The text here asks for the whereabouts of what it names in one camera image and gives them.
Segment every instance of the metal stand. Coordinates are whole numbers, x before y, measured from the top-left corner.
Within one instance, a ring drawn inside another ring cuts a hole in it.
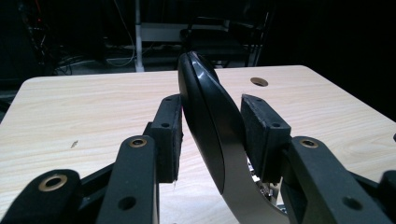
[[[134,67],[136,72],[144,72],[142,60],[142,35],[141,35],[141,22],[140,22],[140,0],[136,0],[134,10],[135,10],[135,21],[134,28],[136,32],[136,60],[134,60]]]

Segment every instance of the black plastic part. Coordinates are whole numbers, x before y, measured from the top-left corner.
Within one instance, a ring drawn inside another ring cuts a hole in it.
[[[145,135],[124,140],[96,223],[158,223],[156,147]]]
[[[354,177],[319,140],[298,136],[291,140],[286,152],[291,172],[283,176],[282,198],[291,223],[391,223],[389,218],[364,191]],[[301,191],[292,194],[283,185],[295,188],[298,180]],[[306,208],[301,210],[301,193],[306,198]]]
[[[160,183],[177,180],[183,132],[180,95],[165,97],[150,124],[149,136],[158,148],[157,175]]]
[[[180,56],[178,67],[178,84],[186,121],[222,193],[224,151],[245,145],[242,116],[231,96],[219,84],[219,78],[207,60],[195,52],[187,52]]]
[[[396,171],[386,171],[378,185],[378,199],[389,218],[396,223]]]
[[[81,179],[84,197],[74,223],[93,224],[96,222],[112,170],[113,164],[110,164]]]
[[[196,67],[192,67],[192,63],[196,63],[198,56],[191,54],[192,52],[182,54],[178,60],[178,86],[180,88],[183,112],[192,137],[200,149],[219,192],[222,193],[225,173],[224,159],[216,129],[213,127],[213,121],[206,106],[205,97],[201,93],[202,87],[197,80],[197,74],[200,71],[197,71]],[[214,70],[210,70],[207,73],[216,74]]]
[[[290,143],[291,127],[263,99],[243,94],[241,114],[247,133],[247,156],[256,176],[279,183],[282,149]]]
[[[145,131],[143,131],[143,135],[152,136],[151,125],[152,125],[152,122],[148,122],[148,124],[146,125],[146,128],[145,128]]]
[[[367,179],[364,176],[357,175],[355,173],[349,172],[356,181],[358,181],[359,185],[366,191],[368,195],[370,195],[375,201],[378,199],[378,183],[373,180]]]
[[[82,195],[78,173],[52,170],[30,182],[9,207],[2,224],[71,223]]]

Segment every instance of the table surface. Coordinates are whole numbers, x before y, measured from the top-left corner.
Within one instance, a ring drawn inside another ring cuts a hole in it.
[[[396,169],[396,123],[309,68],[216,71],[238,106],[243,93],[261,97],[291,136],[321,140],[349,171],[379,181]],[[254,85],[252,77],[269,85]],[[161,100],[176,93],[177,71],[26,81],[0,124],[0,217],[38,175],[72,169],[82,178],[114,162],[120,143],[142,134]],[[178,181],[160,186],[161,223],[237,223],[184,120],[183,132]]]

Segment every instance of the screw hole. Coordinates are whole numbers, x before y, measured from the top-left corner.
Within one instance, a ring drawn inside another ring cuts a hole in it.
[[[304,147],[311,147],[311,148],[318,147],[318,143],[310,139],[302,139],[300,140],[300,144],[303,145]]]
[[[260,87],[266,87],[268,86],[268,82],[260,77],[253,77],[250,79],[251,83],[253,83],[256,86],[260,86]]]
[[[358,200],[349,196],[343,198],[343,204],[353,210],[361,210],[363,208],[363,206]]]
[[[119,201],[119,209],[126,211],[131,209],[136,204],[136,199],[134,197],[125,197]]]
[[[129,143],[130,147],[143,147],[148,141],[143,138],[134,139]]]
[[[61,188],[66,182],[66,175],[52,175],[41,181],[38,185],[38,189],[44,192],[53,191]]]

